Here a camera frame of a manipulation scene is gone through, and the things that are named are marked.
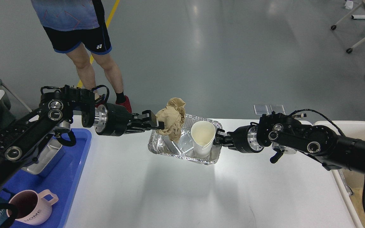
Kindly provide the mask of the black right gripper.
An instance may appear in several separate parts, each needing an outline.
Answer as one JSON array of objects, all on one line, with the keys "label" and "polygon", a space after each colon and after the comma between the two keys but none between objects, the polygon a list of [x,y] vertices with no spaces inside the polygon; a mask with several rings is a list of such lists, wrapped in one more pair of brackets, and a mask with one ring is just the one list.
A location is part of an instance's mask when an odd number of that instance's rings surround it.
[{"label": "black right gripper", "polygon": [[242,126],[227,133],[223,129],[217,129],[215,139],[225,139],[228,136],[230,141],[214,140],[214,146],[228,147],[241,153],[259,153],[264,149],[264,146],[261,146],[257,141],[257,131],[257,125]]}]

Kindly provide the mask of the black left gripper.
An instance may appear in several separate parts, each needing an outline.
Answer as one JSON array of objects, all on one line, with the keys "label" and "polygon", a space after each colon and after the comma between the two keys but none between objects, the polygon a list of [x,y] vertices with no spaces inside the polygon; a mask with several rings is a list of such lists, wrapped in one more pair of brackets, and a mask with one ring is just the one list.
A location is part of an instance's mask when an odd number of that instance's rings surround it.
[{"label": "black left gripper", "polygon": [[[143,124],[132,124],[136,119]],[[95,119],[93,126],[95,132],[102,136],[121,136],[130,133],[142,133],[150,130],[163,130],[164,123],[158,124],[156,115],[151,110],[142,113],[130,113],[126,107],[113,104],[102,104],[95,108]]]}]

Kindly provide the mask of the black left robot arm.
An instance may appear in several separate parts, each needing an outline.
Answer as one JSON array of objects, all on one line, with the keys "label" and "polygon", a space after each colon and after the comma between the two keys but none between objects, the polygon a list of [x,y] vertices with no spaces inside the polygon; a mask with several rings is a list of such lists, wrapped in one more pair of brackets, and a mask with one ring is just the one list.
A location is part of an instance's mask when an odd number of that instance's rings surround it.
[{"label": "black left robot arm", "polygon": [[[102,136],[165,128],[164,122],[158,121],[151,110],[130,113],[124,106],[108,103],[108,97],[96,107],[94,92],[102,87],[42,87],[41,91],[50,89],[50,92],[42,92],[39,107],[0,130],[0,189],[22,167],[38,163],[42,149],[53,136],[64,146],[76,144],[71,128],[60,128],[62,122],[73,123],[74,110],[81,111],[83,127],[94,126]],[[13,215],[18,213],[16,206],[9,203],[0,203],[0,209],[11,210]]]}]

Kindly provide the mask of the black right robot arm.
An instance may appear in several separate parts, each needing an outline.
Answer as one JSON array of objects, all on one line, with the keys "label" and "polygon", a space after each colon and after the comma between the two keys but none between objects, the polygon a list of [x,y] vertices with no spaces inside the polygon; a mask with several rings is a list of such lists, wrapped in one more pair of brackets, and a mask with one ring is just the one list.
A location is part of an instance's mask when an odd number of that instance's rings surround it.
[{"label": "black right robot arm", "polygon": [[319,162],[328,171],[343,168],[363,174],[365,214],[365,141],[345,136],[339,127],[333,131],[324,125],[302,124],[299,118],[304,116],[303,110],[289,115],[274,111],[262,114],[258,123],[251,122],[235,131],[218,128],[213,144],[241,153],[259,153],[272,146],[276,154],[270,158],[271,163],[276,163],[285,149],[290,148]]}]

